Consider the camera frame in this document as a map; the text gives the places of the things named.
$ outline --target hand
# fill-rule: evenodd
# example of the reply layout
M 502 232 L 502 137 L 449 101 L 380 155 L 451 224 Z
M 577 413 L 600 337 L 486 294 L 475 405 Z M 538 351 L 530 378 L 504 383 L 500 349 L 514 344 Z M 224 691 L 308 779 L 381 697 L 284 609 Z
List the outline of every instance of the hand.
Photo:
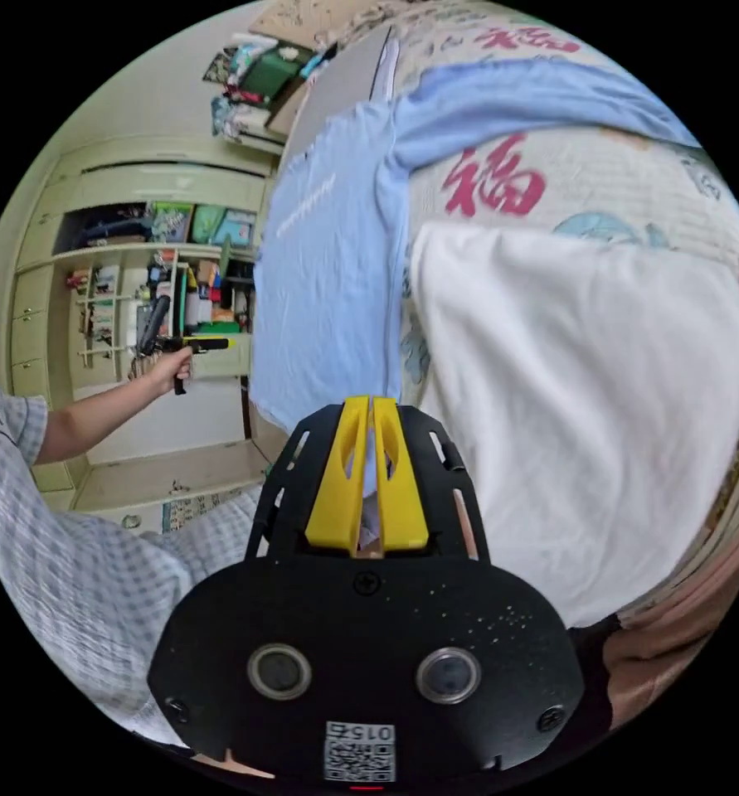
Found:
M 189 378 L 191 360 L 192 349 L 189 346 L 182 348 L 181 351 L 164 353 L 159 357 L 145 376 L 151 380 L 157 396 L 170 392 L 176 378 L 182 380 Z

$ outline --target white towel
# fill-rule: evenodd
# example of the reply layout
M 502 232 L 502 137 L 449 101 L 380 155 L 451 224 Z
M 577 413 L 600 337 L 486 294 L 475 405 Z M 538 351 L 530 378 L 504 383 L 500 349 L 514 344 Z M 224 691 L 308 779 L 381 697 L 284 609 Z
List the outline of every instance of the white towel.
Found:
M 739 285 L 711 260 L 428 222 L 421 409 L 474 481 L 491 561 L 568 627 L 670 575 L 739 432 Z

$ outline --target blue cloth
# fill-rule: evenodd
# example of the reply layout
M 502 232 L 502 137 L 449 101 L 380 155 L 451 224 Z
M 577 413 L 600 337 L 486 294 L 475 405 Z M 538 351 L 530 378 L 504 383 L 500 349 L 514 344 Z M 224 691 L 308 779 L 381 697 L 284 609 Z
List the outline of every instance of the blue cloth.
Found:
M 270 202 L 255 267 L 259 412 L 291 431 L 348 396 L 399 400 L 409 175 L 505 134 L 569 124 L 699 146 L 636 79 L 570 61 L 436 67 L 390 104 L 329 119 Z

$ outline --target mattress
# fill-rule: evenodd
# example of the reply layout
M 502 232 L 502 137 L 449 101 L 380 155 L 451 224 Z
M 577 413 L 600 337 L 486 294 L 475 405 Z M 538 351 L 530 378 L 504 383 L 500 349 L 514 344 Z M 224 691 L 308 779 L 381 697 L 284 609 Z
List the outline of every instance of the mattress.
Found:
M 394 20 L 383 64 L 393 94 L 446 63 L 564 58 L 621 70 L 583 42 L 487 2 L 414 6 Z M 612 129 L 549 129 L 506 136 L 421 169 L 411 177 L 409 247 L 428 220 L 546 229 L 610 243 L 665 247 L 725 264 L 739 279 L 739 206 L 711 160 L 698 150 Z M 455 289 L 459 289 L 459 274 Z M 401 327 L 402 402 L 417 405 L 427 374 L 427 342 L 410 291 Z M 739 445 L 703 529 L 669 584 L 624 612 L 663 597 L 739 532 Z

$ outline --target yellow plastic part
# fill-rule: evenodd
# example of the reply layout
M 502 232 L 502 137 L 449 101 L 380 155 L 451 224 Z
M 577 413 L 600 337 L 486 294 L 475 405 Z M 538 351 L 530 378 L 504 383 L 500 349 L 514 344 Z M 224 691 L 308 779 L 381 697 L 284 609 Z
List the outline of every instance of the yellow plastic part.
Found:
M 375 398 L 372 413 L 381 547 L 384 551 L 422 550 L 430 533 L 396 402 L 393 398 Z M 391 478 L 388 478 L 387 455 L 393 466 Z
M 369 396 L 347 398 L 305 528 L 305 537 L 314 547 L 344 550 L 351 556 L 357 551 L 368 426 Z

